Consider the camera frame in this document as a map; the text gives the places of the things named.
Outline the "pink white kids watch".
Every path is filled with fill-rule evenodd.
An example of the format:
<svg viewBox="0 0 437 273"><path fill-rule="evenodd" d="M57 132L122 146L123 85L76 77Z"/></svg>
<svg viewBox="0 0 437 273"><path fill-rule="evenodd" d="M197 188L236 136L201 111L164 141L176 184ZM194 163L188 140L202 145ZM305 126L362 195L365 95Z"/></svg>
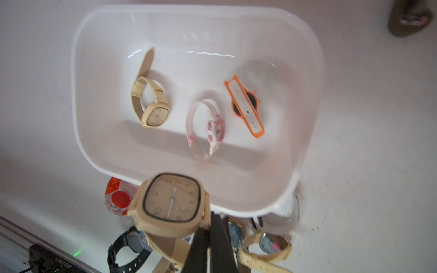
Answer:
<svg viewBox="0 0 437 273"><path fill-rule="evenodd" d="M209 143L209 150L203 153L195 137L193 130L193 122L195 113L201 105L205 106L208 110L208 122L207 122L207 141ZM187 142L195 159L208 160L219 149L220 144L223 142L225 136L225 122L216 107L206 101L194 102L188 111L185 121L185 132L187 136Z"/></svg>

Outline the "orange white band watch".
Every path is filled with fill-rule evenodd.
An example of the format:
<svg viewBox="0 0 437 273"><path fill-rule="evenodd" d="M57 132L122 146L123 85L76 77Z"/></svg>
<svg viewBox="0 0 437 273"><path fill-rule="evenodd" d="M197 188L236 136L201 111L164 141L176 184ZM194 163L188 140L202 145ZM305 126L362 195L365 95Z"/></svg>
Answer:
<svg viewBox="0 0 437 273"><path fill-rule="evenodd" d="M256 107L249 98L249 94L253 93L247 91L237 75L232 76L229 80L225 81L224 84L231 95L233 104L237 107L251 135L255 138L264 136L265 128Z"/></svg>

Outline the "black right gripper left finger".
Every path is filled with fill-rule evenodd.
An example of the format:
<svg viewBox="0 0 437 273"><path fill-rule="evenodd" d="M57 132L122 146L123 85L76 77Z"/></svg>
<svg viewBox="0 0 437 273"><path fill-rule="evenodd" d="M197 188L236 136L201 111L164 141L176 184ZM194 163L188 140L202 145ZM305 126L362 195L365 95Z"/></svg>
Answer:
<svg viewBox="0 0 437 273"><path fill-rule="evenodd" d="M195 233L182 273L207 273L207 231Z"/></svg>

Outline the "cream strap watch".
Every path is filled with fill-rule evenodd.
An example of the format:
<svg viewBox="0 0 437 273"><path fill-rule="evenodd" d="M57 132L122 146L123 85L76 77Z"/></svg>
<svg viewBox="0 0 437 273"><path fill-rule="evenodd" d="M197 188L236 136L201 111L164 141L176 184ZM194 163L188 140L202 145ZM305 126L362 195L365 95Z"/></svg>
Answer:
<svg viewBox="0 0 437 273"><path fill-rule="evenodd" d="M257 270L262 273L292 273L277 265L288 259L292 252L290 238L285 235L258 232L244 239L236 252L240 273Z"/></svg>

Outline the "beige strap watch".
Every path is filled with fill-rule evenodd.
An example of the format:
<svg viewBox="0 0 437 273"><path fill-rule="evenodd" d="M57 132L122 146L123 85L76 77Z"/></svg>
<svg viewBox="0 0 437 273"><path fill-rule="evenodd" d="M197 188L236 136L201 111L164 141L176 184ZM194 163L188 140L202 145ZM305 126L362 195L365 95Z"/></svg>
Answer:
<svg viewBox="0 0 437 273"><path fill-rule="evenodd" d="M145 53L130 92L134 112L144 128L162 126L170 115L165 88L150 78L154 54L153 48Z"/></svg>

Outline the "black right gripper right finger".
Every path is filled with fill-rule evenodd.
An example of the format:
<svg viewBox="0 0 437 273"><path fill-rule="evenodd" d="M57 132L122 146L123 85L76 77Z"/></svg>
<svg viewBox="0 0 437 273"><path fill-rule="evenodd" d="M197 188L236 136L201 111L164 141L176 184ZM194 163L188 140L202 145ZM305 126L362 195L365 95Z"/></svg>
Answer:
<svg viewBox="0 0 437 273"><path fill-rule="evenodd" d="M210 239L210 272L239 273L235 262L230 236L227 231L228 221L211 213Z"/></svg>

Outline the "large beige square watch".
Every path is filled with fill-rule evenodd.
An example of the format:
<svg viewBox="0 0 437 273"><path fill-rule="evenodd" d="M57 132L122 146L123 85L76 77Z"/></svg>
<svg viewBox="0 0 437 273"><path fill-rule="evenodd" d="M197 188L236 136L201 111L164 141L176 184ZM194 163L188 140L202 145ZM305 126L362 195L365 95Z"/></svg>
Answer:
<svg viewBox="0 0 437 273"><path fill-rule="evenodd" d="M181 270L190 245L186 237L211 226L209 194L189 176L160 173L143 182L127 215L150 247Z"/></svg>

